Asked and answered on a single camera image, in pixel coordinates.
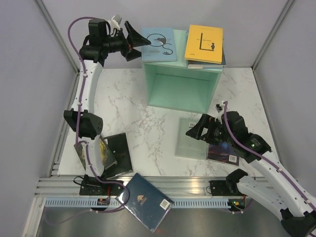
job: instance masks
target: table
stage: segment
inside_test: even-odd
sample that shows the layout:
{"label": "table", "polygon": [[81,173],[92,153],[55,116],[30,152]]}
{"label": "table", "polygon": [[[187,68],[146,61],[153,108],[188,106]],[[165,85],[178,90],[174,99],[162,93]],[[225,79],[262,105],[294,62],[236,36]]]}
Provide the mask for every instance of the table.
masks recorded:
{"label": "table", "polygon": [[[224,100],[228,100],[229,110],[238,111],[244,117],[249,132],[262,136],[276,153],[250,68],[223,70],[208,114],[216,116],[215,104]],[[95,114],[103,119],[103,136],[126,133],[134,172],[143,176],[225,177],[237,169],[229,164],[174,155],[179,119],[199,119],[201,114],[147,106],[142,69],[104,69],[97,85]],[[70,129],[59,175],[84,174],[74,143],[75,133]],[[239,167],[251,176],[262,177],[243,159]]]}

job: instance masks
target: orange book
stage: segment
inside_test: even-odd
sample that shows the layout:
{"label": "orange book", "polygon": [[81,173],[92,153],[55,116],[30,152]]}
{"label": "orange book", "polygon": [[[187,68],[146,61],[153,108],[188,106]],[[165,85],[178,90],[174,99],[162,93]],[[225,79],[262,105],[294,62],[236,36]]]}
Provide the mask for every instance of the orange book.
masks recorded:
{"label": "orange book", "polygon": [[223,28],[191,25],[185,59],[205,63],[222,63]]}

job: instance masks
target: white barcode label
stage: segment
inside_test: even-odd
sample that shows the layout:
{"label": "white barcode label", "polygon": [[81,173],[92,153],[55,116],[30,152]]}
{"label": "white barcode label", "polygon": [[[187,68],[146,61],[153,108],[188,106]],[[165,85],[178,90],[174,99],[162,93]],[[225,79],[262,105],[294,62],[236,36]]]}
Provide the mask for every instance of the white barcode label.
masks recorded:
{"label": "white barcode label", "polygon": [[170,206],[170,203],[166,199],[164,199],[160,203],[160,206],[162,207],[162,209],[167,210],[167,208]]}
{"label": "white barcode label", "polygon": [[196,125],[196,123],[190,122],[189,127],[194,127],[195,125]]}
{"label": "white barcode label", "polygon": [[229,155],[229,161],[230,161],[230,162],[233,162],[233,163],[236,163],[236,162],[237,162],[237,157],[236,157],[236,156]]}

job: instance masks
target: green shelf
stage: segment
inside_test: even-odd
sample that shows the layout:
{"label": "green shelf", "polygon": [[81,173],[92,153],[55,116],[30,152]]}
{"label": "green shelf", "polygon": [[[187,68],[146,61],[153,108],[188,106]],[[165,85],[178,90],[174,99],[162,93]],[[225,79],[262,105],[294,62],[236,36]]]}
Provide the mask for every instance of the green shelf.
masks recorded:
{"label": "green shelf", "polygon": [[184,59],[187,31],[174,30],[177,62],[144,62],[150,106],[207,113],[222,69],[193,70]]}

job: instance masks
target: marble tabletop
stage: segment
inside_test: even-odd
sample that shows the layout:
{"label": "marble tabletop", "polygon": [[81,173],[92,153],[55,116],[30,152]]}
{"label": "marble tabletop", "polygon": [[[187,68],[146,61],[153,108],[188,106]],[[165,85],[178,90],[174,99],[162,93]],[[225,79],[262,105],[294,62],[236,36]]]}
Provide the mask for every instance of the marble tabletop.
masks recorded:
{"label": "marble tabletop", "polygon": [[[254,75],[250,68],[223,70],[208,114],[216,116],[215,104],[228,100],[229,110],[244,117],[248,130],[262,136],[272,150],[275,145]],[[175,156],[180,118],[199,119],[201,114],[147,106],[142,69],[104,69],[96,95],[95,114],[103,119],[103,136],[125,132],[134,172],[144,176],[225,177],[237,167],[210,160]],[[61,156],[59,175],[83,175],[69,130]],[[239,167],[251,176],[262,176],[245,160]]]}

